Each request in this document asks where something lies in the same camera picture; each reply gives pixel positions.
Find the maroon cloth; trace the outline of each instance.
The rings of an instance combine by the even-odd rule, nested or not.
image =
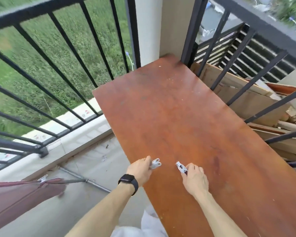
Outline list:
[[[39,181],[0,182],[0,229],[39,203],[63,193],[61,178]]]

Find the concrete floor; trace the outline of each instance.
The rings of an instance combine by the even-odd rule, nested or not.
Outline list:
[[[92,179],[110,190],[117,186],[119,178],[129,165],[125,153],[113,134],[86,148],[63,164],[67,169]],[[48,179],[55,177],[74,179],[59,169],[48,172]],[[106,192],[86,183],[69,184],[62,197],[53,197],[23,214],[0,229],[0,236],[64,236],[106,195]],[[126,205],[119,225],[140,228],[144,209],[150,204],[146,192],[140,188]]]

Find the person's right hand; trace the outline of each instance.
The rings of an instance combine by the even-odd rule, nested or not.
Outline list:
[[[202,167],[198,167],[193,163],[189,163],[186,168],[188,169],[187,175],[181,173],[183,184],[186,190],[195,197],[196,193],[208,192],[208,180],[204,174]]]

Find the green grass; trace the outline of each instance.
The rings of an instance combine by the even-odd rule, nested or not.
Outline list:
[[[0,0],[0,11],[31,1],[34,0]],[[126,73],[125,64],[109,0],[87,0],[85,3],[113,75],[115,77],[123,75]],[[115,5],[125,50],[131,52],[124,0],[115,0]],[[110,81],[110,76],[80,6],[76,4],[65,7],[54,14],[96,83],[102,85]],[[21,25],[83,97],[87,100],[91,99],[93,97],[91,91],[95,87],[49,16],[43,15],[23,22]],[[70,108],[82,103],[73,90],[13,27],[0,30],[0,50]],[[1,60],[0,85],[53,117],[66,112],[65,108]],[[48,118],[1,93],[0,111],[35,126],[49,121]],[[0,131],[23,135],[31,129],[0,118]]]

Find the railing top rail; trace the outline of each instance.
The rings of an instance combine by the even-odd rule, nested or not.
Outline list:
[[[0,29],[71,6],[84,0],[39,0],[0,12]]]
[[[271,40],[280,49],[296,58],[296,32],[267,14],[258,11],[244,0],[214,0],[249,24],[264,38]]]

